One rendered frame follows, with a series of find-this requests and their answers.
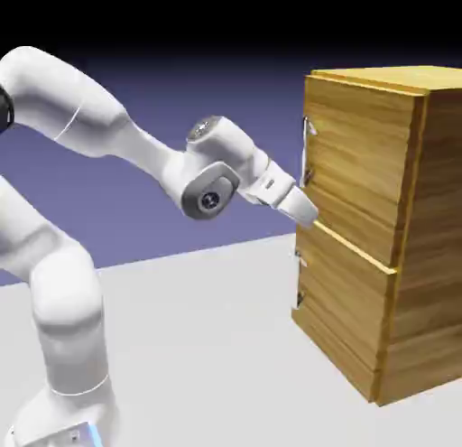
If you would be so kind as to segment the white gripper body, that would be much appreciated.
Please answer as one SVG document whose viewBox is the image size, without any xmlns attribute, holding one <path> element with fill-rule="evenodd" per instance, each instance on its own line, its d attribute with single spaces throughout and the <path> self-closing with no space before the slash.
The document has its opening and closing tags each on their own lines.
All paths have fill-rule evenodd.
<svg viewBox="0 0 462 447">
<path fill-rule="evenodd" d="M 318 218 L 318 208 L 297 185 L 291 187 L 276 209 L 304 228 L 310 228 Z"/>
</svg>

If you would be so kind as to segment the large wooden cabinet door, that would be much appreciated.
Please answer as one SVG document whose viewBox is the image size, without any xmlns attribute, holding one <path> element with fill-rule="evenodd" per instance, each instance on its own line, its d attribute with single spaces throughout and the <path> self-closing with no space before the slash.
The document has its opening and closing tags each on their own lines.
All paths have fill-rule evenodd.
<svg viewBox="0 0 462 447">
<path fill-rule="evenodd" d="M 398 264 L 428 92 L 311 74 L 304 112 L 309 196 L 320 222 L 382 265 Z"/>
</svg>

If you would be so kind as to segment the small wooden cabinet door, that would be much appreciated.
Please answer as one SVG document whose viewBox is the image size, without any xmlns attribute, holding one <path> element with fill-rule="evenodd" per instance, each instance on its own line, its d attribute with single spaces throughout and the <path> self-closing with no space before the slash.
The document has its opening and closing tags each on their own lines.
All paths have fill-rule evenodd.
<svg viewBox="0 0 462 447">
<path fill-rule="evenodd" d="M 369 402 L 377 397 L 383 333 L 397 272 L 341 242 L 320 224 L 296 229 L 308 266 L 295 323 Z"/>
</svg>

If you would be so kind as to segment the light wood cabinet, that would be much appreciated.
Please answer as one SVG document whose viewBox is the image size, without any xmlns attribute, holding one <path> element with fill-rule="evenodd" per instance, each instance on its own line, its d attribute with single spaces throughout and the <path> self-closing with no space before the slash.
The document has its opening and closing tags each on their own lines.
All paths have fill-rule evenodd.
<svg viewBox="0 0 462 447">
<path fill-rule="evenodd" d="M 428 92 L 372 402 L 389 405 L 462 377 L 462 69 L 398 66 L 311 74 Z"/>
</svg>

